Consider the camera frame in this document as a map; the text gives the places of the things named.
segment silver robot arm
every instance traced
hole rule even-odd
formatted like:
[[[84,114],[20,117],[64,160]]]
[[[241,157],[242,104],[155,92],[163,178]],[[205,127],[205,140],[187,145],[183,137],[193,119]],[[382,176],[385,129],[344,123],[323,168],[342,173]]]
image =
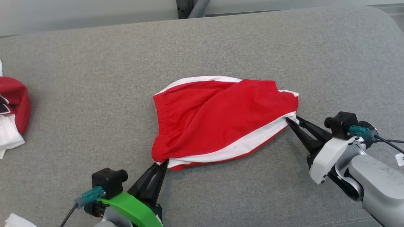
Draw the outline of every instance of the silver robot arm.
[[[363,187],[364,210],[381,225],[404,226],[404,175],[368,155],[355,156],[348,169]]]
[[[326,119],[324,124],[332,134],[300,117],[298,120],[299,124],[287,122],[310,153],[311,178],[317,184],[330,178],[350,199],[362,202],[363,209],[382,226],[404,226],[404,174],[365,152],[379,138],[376,128],[347,112]]]

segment white wall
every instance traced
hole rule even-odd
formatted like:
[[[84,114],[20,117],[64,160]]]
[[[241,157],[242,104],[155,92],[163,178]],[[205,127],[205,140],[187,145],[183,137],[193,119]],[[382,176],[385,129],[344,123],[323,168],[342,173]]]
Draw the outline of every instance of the white wall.
[[[402,2],[404,0],[211,0],[206,13]],[[0,36],[177,18],[176,0],[0,0]]]

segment red and white garment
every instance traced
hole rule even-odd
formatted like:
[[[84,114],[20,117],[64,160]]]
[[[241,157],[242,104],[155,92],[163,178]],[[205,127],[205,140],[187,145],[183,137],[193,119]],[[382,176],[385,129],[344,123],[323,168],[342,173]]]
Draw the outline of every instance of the red and white garment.
[[[25,143],[21,135],[27,130],[31,115],[27,87],[2,74],[0,61],[0,159],[6,150]]]
[[[246,156],[287,127],[286,118],[299,122],[298,95],[270,80],[178,80],[153,96],[159,134],[152,157],[179,170]]]

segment gray couch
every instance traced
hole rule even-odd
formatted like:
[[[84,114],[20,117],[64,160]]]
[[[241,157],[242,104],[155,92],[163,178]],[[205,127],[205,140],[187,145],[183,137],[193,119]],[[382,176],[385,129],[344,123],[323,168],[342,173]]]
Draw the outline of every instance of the gray couch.
[[[0,161],[0,221],[58,226],[102,168],[131,184],[153,163],[152,95],[180,78],[275,80],[300,93],[298,114],[322,125],[339,111],[404,138],[404,40],[371,7],[314,8],[0,38],[4,75],[32,101],[26,144]],[[399,168],[387,145],[368,153]],[[315,184],[288,128],[242,159],[167,172],[168,227],[379,226],[331,181]],[[75,211],[66,226],[99,220]]]

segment cable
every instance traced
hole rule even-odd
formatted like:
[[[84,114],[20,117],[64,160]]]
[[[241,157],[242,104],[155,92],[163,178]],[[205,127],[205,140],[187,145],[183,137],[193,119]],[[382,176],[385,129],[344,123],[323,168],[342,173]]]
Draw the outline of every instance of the cable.
[[[378,135],[375,135],[375,138],[380,139],[381,141],[387,143],[388,145],[392,146],[394,149],[396,149],[396,150],[398,150],[399,152],[401,152],[401,153],[404,154],[404,151],[403,151],[403,150],[401,150],[401,149],[398,148],[396,145],[394,145],[394,144],[392,144],[391,142],[389,142],[389,140],[383,139],[383,138],[381,138],[381,137],[378,136]]]
[[[75,203],[73,208],[69,211],[69,213],[67,214],[67,216],[65,217],[65,219],[63,220],[62,224],[60,224],[60,227],[65,226],[67,220],[70,218],[70,215],[73,213],[73,211],[78,207],[78,203]]]
[[[393,143],[404,143],[404,141],[402,140],[395,140],[395,139],[386,139],[386,140]]]
[[[402,140],[395,140],[395,139],[385,139],[386,141],[388,141],[388,142],[392,142],[392,143],[404,143],[404,141],[402,141]],[[375,141],[362,141],[362,142],[360,142],[360,143],[371,143],[371,144],[374,144],[374,143],[378,143],[378,142],[384,142],[384,141],[381,141],[380,139],[378,139],[378,140],[375,140]]]

